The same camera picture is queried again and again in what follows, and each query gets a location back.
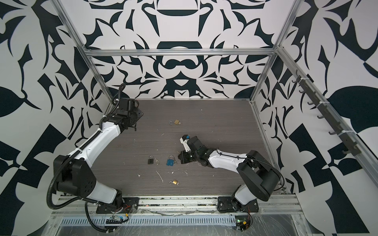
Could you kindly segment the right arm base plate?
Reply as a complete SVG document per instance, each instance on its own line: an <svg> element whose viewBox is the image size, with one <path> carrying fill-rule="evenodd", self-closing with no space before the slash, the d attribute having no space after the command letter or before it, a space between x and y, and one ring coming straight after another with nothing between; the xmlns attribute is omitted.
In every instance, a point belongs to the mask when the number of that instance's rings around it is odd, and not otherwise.
<svg viewBox="0 0 378 236"><path fill-rule="evenodd" d="M234 213L234 212L259 212L259 206L257 200L252 200L246 205L242 205L231 196L218 197L217 211L221 213Z"/></svg>

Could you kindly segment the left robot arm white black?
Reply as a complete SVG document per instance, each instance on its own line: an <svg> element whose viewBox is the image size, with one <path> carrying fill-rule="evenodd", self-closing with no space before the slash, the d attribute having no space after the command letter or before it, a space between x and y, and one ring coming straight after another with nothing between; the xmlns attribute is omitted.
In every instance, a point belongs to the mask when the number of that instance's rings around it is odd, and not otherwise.
<svg viewBox="0 0 378 236"><path fill-rule="evenodd" d="M100 183L92 166L124 130L136 129L142 116L137 100L120 98L115 109L100 120L98 129L84 144L66 156L56 157L54 176L46 196L49 208L60 209L78 200L120 208L123 205L121 191Z"/></svg>

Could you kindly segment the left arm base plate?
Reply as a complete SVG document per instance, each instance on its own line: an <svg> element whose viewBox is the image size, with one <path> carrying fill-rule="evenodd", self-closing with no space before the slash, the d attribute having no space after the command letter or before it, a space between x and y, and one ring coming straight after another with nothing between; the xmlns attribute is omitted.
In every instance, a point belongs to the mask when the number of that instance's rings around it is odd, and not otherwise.
<svg viewBox="0 0 378 236"><path fill-rule="evenodd" d="M138 210L138 197L116 198L113 203L100 203L96 209L97 214L133 213Z"/></svg>

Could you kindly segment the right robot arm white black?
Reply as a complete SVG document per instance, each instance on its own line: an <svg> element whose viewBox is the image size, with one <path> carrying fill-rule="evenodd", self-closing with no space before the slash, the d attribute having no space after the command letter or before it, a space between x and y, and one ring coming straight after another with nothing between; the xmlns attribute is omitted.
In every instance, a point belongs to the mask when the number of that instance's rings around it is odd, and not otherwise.
<svg viewBox="0 0 378 236"><path fill-rule="evenodd" d="M184 146L178 158L182 164L198 162L204 167L225 169L237 173L244 184L237 187L230 197L219 197L219 212L258 211L257 200L268 201L280 182L281 173L259 152L229 153L217 148L208 148L196 137L184 135L180 138Z"/></svg>

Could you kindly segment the blue padlock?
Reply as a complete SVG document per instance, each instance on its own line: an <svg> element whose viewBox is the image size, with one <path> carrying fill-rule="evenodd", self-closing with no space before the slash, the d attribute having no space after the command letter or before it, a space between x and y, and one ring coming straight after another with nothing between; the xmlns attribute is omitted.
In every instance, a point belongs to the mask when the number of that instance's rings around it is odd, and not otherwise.
<svg viewBox="0 0 378 236"><path fill-rule="evenodd" d="M167 159L166 165L167 166L174 166L175 164L177 164L175 157L173 155L169 156L168 159Z"/></svg>

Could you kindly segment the small black padlock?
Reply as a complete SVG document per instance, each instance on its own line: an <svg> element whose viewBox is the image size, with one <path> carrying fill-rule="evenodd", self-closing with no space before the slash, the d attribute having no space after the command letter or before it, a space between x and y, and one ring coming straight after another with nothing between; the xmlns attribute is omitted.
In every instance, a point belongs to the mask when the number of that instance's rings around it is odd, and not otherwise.
<svg viewBox="0 0 378 236"><path fill-rule="evenodd" d="M155 158L154 158L152 155L150 155L150 156L148 157L148 165L153 165L153 164L154 164L154 161L155 161Z"/></svg>

